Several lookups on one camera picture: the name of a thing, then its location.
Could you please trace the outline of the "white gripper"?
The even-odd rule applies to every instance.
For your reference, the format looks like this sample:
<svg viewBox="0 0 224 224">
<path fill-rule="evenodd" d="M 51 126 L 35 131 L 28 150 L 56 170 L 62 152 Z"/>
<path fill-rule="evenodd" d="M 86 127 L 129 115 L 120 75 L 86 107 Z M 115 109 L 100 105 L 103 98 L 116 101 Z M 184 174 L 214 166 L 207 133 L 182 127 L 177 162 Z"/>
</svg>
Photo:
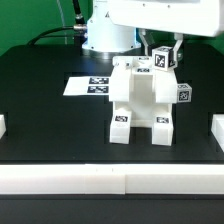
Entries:
<svg viewBox="0 0 224 224">
<path fill-rule="evenodd" d="M 108 8 L 115 24 L 139 28 L 146 56 L 155 44 L 149 30 L 175 33 L 174 62 L 183 34 L 215 37 L 224 32 L 224 0 L 108 0 Z"/>
</svg>

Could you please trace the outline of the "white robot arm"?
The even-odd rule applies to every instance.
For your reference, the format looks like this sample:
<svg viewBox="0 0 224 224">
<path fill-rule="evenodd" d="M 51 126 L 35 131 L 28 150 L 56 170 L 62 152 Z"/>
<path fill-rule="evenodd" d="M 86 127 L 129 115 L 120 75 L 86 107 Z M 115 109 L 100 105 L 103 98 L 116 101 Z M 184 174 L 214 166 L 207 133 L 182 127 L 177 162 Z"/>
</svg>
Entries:
<svg viewBox="0 0 224 224">
<path fill-rule="evenodd" d="M 224 0 L 93 0 L 86 54 L 104 59 L 138 49 L 136 29 L 215 37 L 224 32 Z"/>
</svg>

